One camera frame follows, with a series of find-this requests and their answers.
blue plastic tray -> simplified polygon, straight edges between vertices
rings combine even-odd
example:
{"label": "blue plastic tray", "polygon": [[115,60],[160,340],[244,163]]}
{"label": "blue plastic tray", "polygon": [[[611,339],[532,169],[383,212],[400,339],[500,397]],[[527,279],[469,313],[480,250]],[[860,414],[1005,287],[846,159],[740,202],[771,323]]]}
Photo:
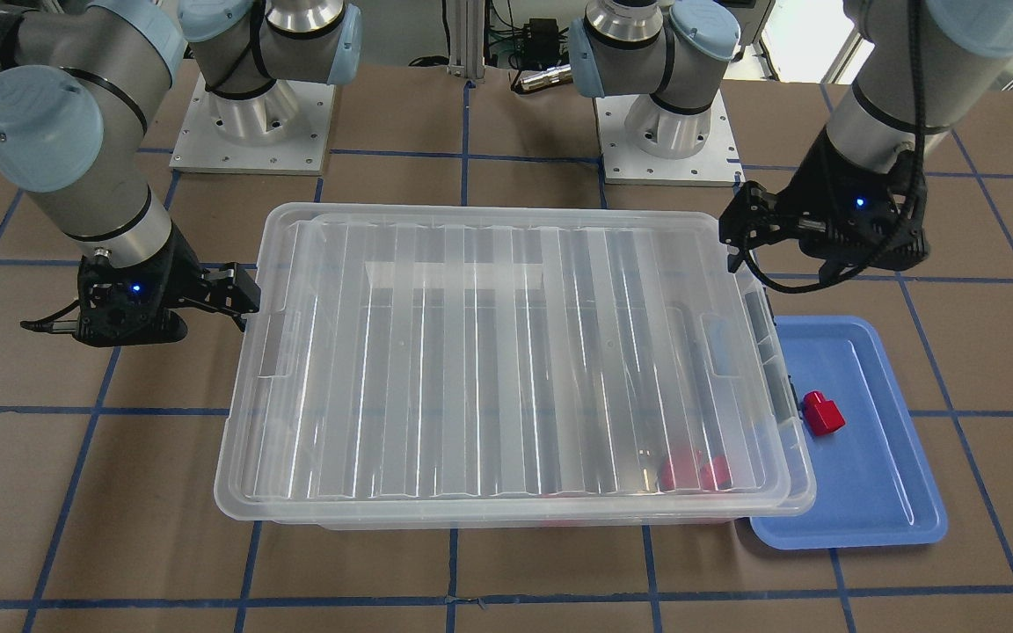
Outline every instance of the blue plastic tray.
{"label": "blue plastic tray", "polygon": [[940,541],[948,515],[875,329],[854,316],[780,316],[776,331],[798,396],[822,391],[847,425],[804,432],[815,505],[753,518],[757,536],[778,550]]}

translucent plastic lid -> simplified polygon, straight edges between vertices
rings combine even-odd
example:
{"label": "translucent plastic lid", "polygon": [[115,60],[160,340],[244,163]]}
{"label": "translucent plastic lid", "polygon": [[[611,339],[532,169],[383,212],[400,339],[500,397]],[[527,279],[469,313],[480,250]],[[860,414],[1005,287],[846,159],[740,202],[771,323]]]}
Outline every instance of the translucent plastic lid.
{"label": "translucent plastic lid", "polygon": [[334,529],[801,512],[783,353],[724,259],[698,213],[281,206],[218,505]]}

